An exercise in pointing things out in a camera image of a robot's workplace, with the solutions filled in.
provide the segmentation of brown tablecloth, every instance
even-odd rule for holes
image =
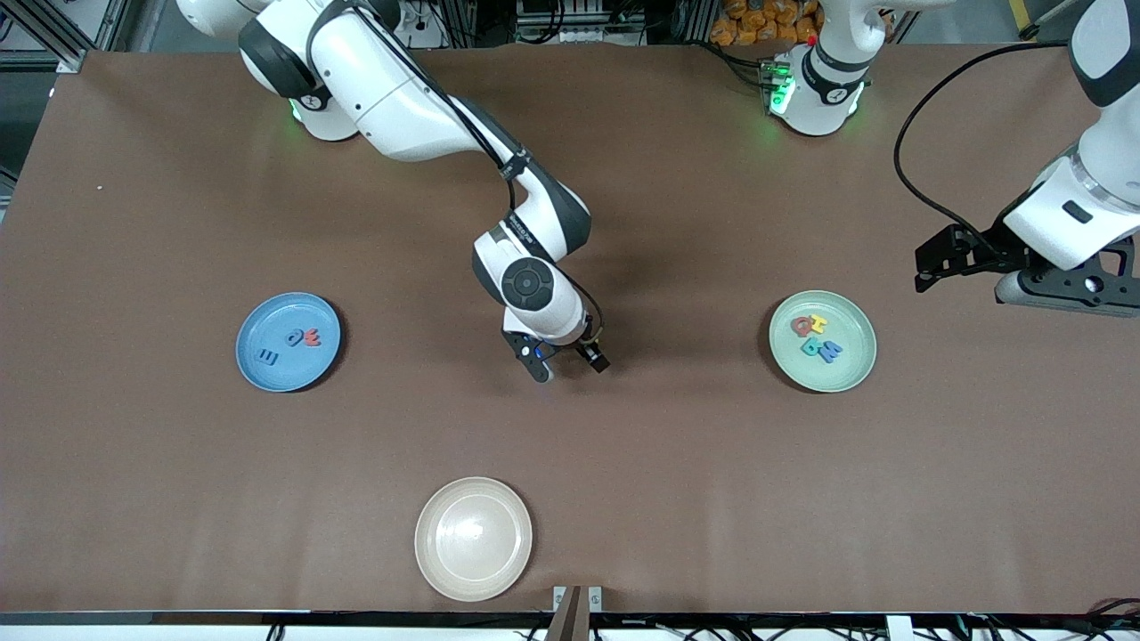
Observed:
[[[698,49],[422,56],[594,214],[565,268],[613,367],[530,381],[471,274],[506,194],[479,154],[326,144],[234,56],[95,54],[63,76],[0,238],[0,607],[1080,611],[1140,591],[1140,327],[919,295],[946,224],[890,168],[970,47],[887,48],[808,139]],[[986,226],[1092,122],[1062,50],[986,63],[905,162]],[[878,364],[807,393],[765,316],[806,289],[868,313]],[[263,299],[311,291],[348,348],[271,395],[234,364]],[[536,527],[521,581],[464,606],[413,557],[421,506],[484,474]]]

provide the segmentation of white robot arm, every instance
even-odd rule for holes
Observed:
[[[475,241],[472,269],[504,306],[504,339],[538,382],[552,380],[546,360],[565,347],[603,371],[602,319],[595,324],[577,284],[555,267],[586,243],[589,211],[490,115],[443,92],[392,35],[398,19],[394,0],[275,0],[242,27],[238,48],[250,73],[288,98],[317,138],[361,132],[404,162],[465,151],[490,156],[511,208]],[[515,182],[527,193],[518,206]]]
[[[269,0],[177,0],[186,22],[202,33],[237,42],[237,33],[253,19]]]
[[[951,225],[915,251],[915,287],[997,271],[999,302],[1112,316],[1140,315],[1132,276],[1140,230],[1140,3],[1096,0],[1069,58],[1100,119],[1033,186],[975,235]],[[1116,254],[1109,271],[1099,253]]]
[[[766,67],[768,111],[808,136],[837,131],[858,108],[866,71],[887,31],[879,9],[919,11],[954,0],[820,0],[824,24],[814,44],[797,44]]]

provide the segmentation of wire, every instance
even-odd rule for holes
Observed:
[[[1013,632],[1013,634],[1017,634],[1018,636],[1020,636],[1025,641],[1037,641],[1033,636],[1029,636],[1028,634],[1026,634],[1025,631],[1023,631],[1020,627],[1018,627],[1016,625],[1010,625],[1008,623],[1002,623],[1001,619],[999,619],[997,617],[995,617],[993,615],[988,615],[988,616],[990,616],[991,619],[993,619],[994,623],[996,623],[997,625],[1000,625],[1002,627],[1008,627],[1010,631]]]
[[[983,615],[982,620],[986,622],[986,627],[990,630],[990,641],[1004,641],[1001,632],[997,632],[997,626],[994,625],[994,622],[990,620],[990,617]]]
[[[435,21],[439,23],[439,25],[445,31],[447,31],[447,36],[451,41],[451,49],[457,49],[458,47],[456,47],[455,43],[456,42],[462,42],[462,39],[456,38],[456,35],[455,35],[456,33],[466,35],[467,38],[471,38],[471,39],[478,38],[478,35],[475,35],[474,33],[467,33],[466,31],[463,31],[463,27],[461,27],[461,26],[453,26],[453,25],[448,24],[448,22],[443,19],[443,16],[439,15],[439,11],[435,10],[435,3],[434,2],[427,2],[427,7],[431,8],[431,13],[432,13],[433,16],[435,16]]]
[[[266,634],[266,641],[282,641],[285,639],[285,624],[275,623],[269,626],[269,634]]]
[[[712,636],[716,636],[718,641],[727,641],[719,632],[712,630],[711,627],[698,627],[697,630],[686,634],[685,638],[682,639],[681,641],[693,641],[694,639],[697,639],[697,635],[700,634],[701,632],[708,632]]]
[[[1107,614],[1110,610],[1115,610],[1116,608],[1119,608],[1121,606],[1130,606],[1132,603],[1140,603],[1140,599],[1117,599],[1117,600],[1112,601],[1109,603],[1106,603],[1106,605],[1104,605],[1104,606],[1101,606],[1101,607],[1099,607],[1099,608],[1097,608],[1094,610],[1089,610],[1089,614],[1086,614],[1085,616],[1089,616],[1089,617],[1100,616],[1100,615]]]
[[[418,0],[418,1],[420,1],[420,9],[421,10],[423,10],[424,5],[427,5],[429,7],[431,6],[431,2],[425,2],[425,0]],[[416,16],[417,18],[426,18],[427,17],[427,11],[424,11],[424,13],[421,14],[420,11],[416,11],[415,9],[412,8],[412,2],[407,2],[406,5],[408,7],[408,10],[412,11],[412,15]]]
[[[951,81],[953,81],[955,78],[962,75],[963,73],[966,73],[968,70],[970,70],[975,65],[977,65],[979,63],[984,63],[985,60],[988,60],[990,58],[994,58],[994,57],[1001,56],[1003,54],[1012,54],[1013,51],[1025,51],[1025,50],[1028,50],[1028,49],[1044,49],[1044,48],[1049,48],[1049,47],[1064,47],[1065,44],[1066,43],[1064,43],[1064,42],[1021,42],[1021,43],[1018,43],[1018,44],[1010,44],[1008,47],[1001,47],[1001,48],[994,49],[992,51],[986,51],[985,54],[982,54],[980,56],[977,56],[977,57],[975,57],[975,58],[972,58],[970,60],[967,60],[964,64],[962,64],[961,66],[959,66],[956,70],[952,71],[950,73],[950,75],[947,75],[946,78],[944,78],[940,81],[938,81],[938,83],[935,84],[933,89],[930,89],[929,91],[927,91],[926,96],[922,96],[922,99],[919,100],[919,104],[914,105],[914,108],[911,109],[910,114],[907,114],[906,120],[903,121],[903,127],[899,128],[899,130],[898,130],[898,137],[895,139],[895,153],[894,153],[895,173],[898,176],[898,179],[903,181],[903,186],[906,187],[906,189],[911,194],[913,194],[914,197],[917,197],[918,200],[920,200],[923,203],[926,203],[927,206],[929,206],[930,209],[933,209],[933,210],[937,211],[938,213],[945,216],[946,218],[950,218],[954,222],[961,225],[962,228],[964,228],[967,232],[969,232],[983,246],[985,246],[987,250],[990,250],[995,257],[1001,257],[1002,252],[997,251],[996,248],[994,248],[992,244],[990,244],[990,241],[986,240],[986,237],[982,235],[982,232],[978,232],[977,227],[975,227],[968,220],[966,220],[961,216],[954,213],[953,211],[951,211],[946,206],[942,205],[940,203],[938,203],[937,201],[935,201],[930,196],[928,196],[925,193],[922,193],[922,190],[919,189],[918,187],[915,187],[914,184],[911,182],[910,178],[906,177],[906,172],[903,171],[903,164],[902,164],[902,161],[899,160],[899,156],[902,155],[902,149],[903,149],[903,139],[906,137],[906,132],[910,130],[911,123],[914,122],[914,116],[919,115],[919,112],[922,111],[922,107],[925,107],[927,105],[927,103],[929,103],[930,99],[934,98],[935,95],[938,94],[938,91],[942,91],[942,89],[944,87],[946,87],[947,84],[950,84]]]
[[[744,58],[738,58],[736,56],[731,56],[726,54],[724,49],[717,47],[716,44],[712,44],[711,42],[705,42],[703,40],[686,40],[684,43],[695,44],[726,63],[740,65],[742,67],[760,68],[760,63],[756,60],[747,60]]]
[[[744,75],[743,72],[741,72],[739,68],[736,68],[734,66],[734,65],[740,65],[742,67],[748,67],[748,68],[751,68],[751,70],[758,70],[758,68],[760,68],[760,63],[758,63],[756,60],[746,60],[744,58],[738,58],[735,56],[730,56],[728,54],[725,54],[716,44],[711,44],[709,42],[705,42],[703,40],[689,40],[689,41],[685,42],[685,44],[695,44],[695,46],[700,47],[701,49],[705,49],[706,51],[708,51],[708,52],[712,54],[714,56],[716,56],[716,57],[720,58],[722,60],[724,60],[725,64],[728,65],[728,68],[732,70],[733,75],[735,75],[744,84],[747,84],[749,87],[752,87],[752,88],[756,88],[756,89],[763,89],[765,87],[764,83],[759,82],[758,80],[752,80],[751,78],[748,78],[747,75]]]
[[[667,22],[669,22],[669,18],[661,18],[661,19],[657,21],[657,22],[656,22],[656,23],[653,23],[653,24],[645,24],[645,25],[642,25],[642,32],[641,32],[641,35],[638,35],[638,36],[637,36],[637,47],[641,47],[641,43],[642,43],[642,40],[645,40],[645,32],[646,32],[648,30],[651,30],[651,29],[657,29],[657,27],[661,26],[662,24],[665,24],[665,23],[667,23]]]
[[[542,627],[542,625],[543,622],[535,623],[535,627],[531,627],[530,632],[527,633],[527,641],[535,641],[535,634],[538,632],[538,628]]]
[[[544,33],[542,36],[539,36],[538,40],[527,40],[526,38],[521,36],[521,35],[519,36],[519,40],[521,42],[526,42],[527,44],[544,44],[546,42],[549,42],[551,40],[554,39],[555,35],[557,35],[557,33],[560,31],[562,31],[562,22],[565,19],[565,17],[567,17],[565,1],[564,0],[551,0],[551,24],[549,24],[549,26],[546,27],[546,33]],[[555,18],[557,18],[557,23],[559,23],[556,26],[554,24],[554,19]]]
[[[780,639],[781,636],[783,636],[784,634],[788,634],[789,632],[791,632],[792,630],[796,630],[797,627],[799,627],[799,625],[793,625],[791,627],[785,627],[785,628],[781,630],[780,632],[776,632],[775,634],[773,634],[771,638],[767,639],[767,641],[776,641],[776,639]]]
[[[846,639],[847,641],[855,641],[855,636],[853,636],[850,632],[839,632],[838,630],[836,630],[833,627],[825,627],[824,630],[826,630],[828,632],[834,634],[836,636],[839,636],[840,639]]]
[[[593,295],[591,295],[589,290],[587,290],[586,287],[583,287],[581,285],[579,285],[578,281],[573,279],[573,276],[567,274],[565,270],[563,270],[561,267],[559,267],[556,265],[554,266],[554,268],[557,269],[559,271],[562,271],[562,275],[567,277],[567,281],[570,281],[570,285],[572,285],[573,289],[576,289],[579,292],[581,292],[581,295],[586,297],[586,300],[589,301],[589,305],[594,306],[594,311],[597,311],[597,328],[594,330],[594,334],[592,336],[589,336],[588,339],[581,341],[583,344],[593,344],[593,343],[596,343],[597,339],[602,335],[602,330],[605,328],[605,314],[602,313],[602,306],[597,305],[597,301],[594,300]]]

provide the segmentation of orange object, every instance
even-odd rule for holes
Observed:
[[[742,29],[749,29],[751,31],[758,31],[764,23],[768,22],[764,17],[764,11],[760,9],[749,9],[744,11],[743,17],[740,18],[740,26]]]
[[[734,41],[735,44],[751,44],[754,42],[756,42],[756,31],[755,30],[741,29],[741,30],[736,31],[736,40]]]
[[[747,10],[748,0],[724,0],[724,13],[728,14],[732,19],[743,16]]]
[[[722,47],[727,47],[732,44],[732,41],[736,39],[736,22],[730,21],[727,18],[720,18],[712,23],[712,29],[709,31],[709,42],[719,44]]]
[[[780,10],[776,13],[776,23],[791,26],[799,17],[799,3],[795,0],[776,0]]]
[[[768,22],[764,23],[764,26],[762,26],[756,32],[756,39],[757,40],[772,40],[775,36],[776,36],[776,23],[775,23],[775,21],[768,21]]]
[[[817,35],[815,31],[815,23],[812,22],[809,17],[803,17],[796,21],[796,41],[807,42],[812,38]]]

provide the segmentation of metal frame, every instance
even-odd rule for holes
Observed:
[[[47,0],[0,0],[0,9],[58,60],[56,71],[78,72],[95,41]]]
[[[549,41],[575,41],[579,33],[605,34],[608,36],[632,35],[640,40],[645,29],[644,9],[626,13],[621,22],[610,22],[613,7],[617,5],[618,2],[614,2],[611,7],[606,7],[604,0],[560,0],[557,5],[559,34],[549,38]],[[534,7],[528,9],[527,2],[523,0],[515,0],[514,35],[529,40],[543,38],[551,26],[551,8],[553,6],[553,3],[547,2],[542,10],[532,10]]]
[[[673,36],[682,42],[700,40],[707,42],[712,22],[720,15],[718,0],[677,0]]]
[[[551,626],[546,630],[546,641],[589,640],[589,597],[580,585],[567,587],[559,601]]]
[[[125,46],[125,18],[144,3],[111,0],[91,39],[49,0],[0,0],[0,10],[43,47],[42,51],[0,51],[0,71],[76,73],[87,51]]]
[[[16,180],[19,178],[16,173],[8,171],[8,168],[0,165],[0,186],[7,187],[9,189],[16,188]]]
[[[465,0],[440,0],[440,13],[443,18],[443,31],[451,42],[453,49],[467,49],[475,46],[474,5]]]

